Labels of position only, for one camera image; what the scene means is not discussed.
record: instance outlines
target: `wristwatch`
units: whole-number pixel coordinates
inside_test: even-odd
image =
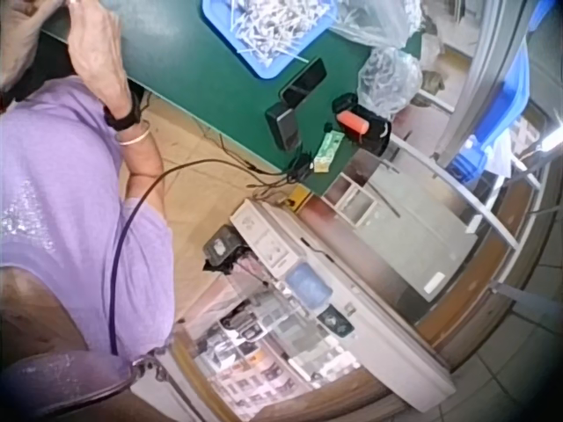
[[[123,119],[115,119],[109,109],[107,107],[104,107],[104,120],[106,121],[107,125],[115,129],[117,132],[121,132],[122,130],[127,130],[137,123],[140,123],[141,104],[139,103],[139,99],[133,92],[131,92],[131,104],[133,104],[131,111]]]

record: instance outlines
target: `purple shirt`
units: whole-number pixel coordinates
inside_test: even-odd
[[[0,118],[0,266],[43,281],[91,350],[110,352],[113,253],[138,200],[119,194],[120,147],[102,105],[72,76],[50,81]],[[163,346],[174,318],[172,233],[143,205],[117,279],[120,354]]]

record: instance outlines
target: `green table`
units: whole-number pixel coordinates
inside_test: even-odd
[[[237,54],[212,29],[201,12],[201,0],[105,0],[104,5],[121,18],[123,56],[129,77],[195,118],[228,136],[278,169],[294,154],[280,151],[264,117],[279,100],[280,90],[305,65],[293,61],[277,78],[256,77]],[[66,39],[66,11],[55,15],[46,27],[51,35]],[[420,36],[407,50],[420,52]],[[326,32],[301,54],[322,57],[328,76],[297,111],[303,150],[313,154],[323,139],[323,126],[333,121],[331,103],[339,95],[355,91],[357,74],[369,48]],[[312,175],[305,184],[322,194],[344,168],[355,147],[344,143],[330,173]]]

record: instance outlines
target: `smartphone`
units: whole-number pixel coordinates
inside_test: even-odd
[[[281,101],[295,109],[325,78],[325,64],[318,58],[280,92]]]

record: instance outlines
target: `white bangle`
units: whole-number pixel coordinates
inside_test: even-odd
[[[138,138],[135,138],[131,141],[126,141],[126,142],[120,142],[118,138],[119,134],[117,134],[115,136],[115,138],[117,139],[117,143],[119,143],[122,147],[127,147],[128,145],[133,145],[134,143],[138,143],[142,140],[144,140],[144,138],[146,138],[147,136],[149,136],[150,134],[150,123],[147,120],[143,120],[144,123],[146,123],[148,125],[147,130],[144,131],[144,133],[139,136]]]

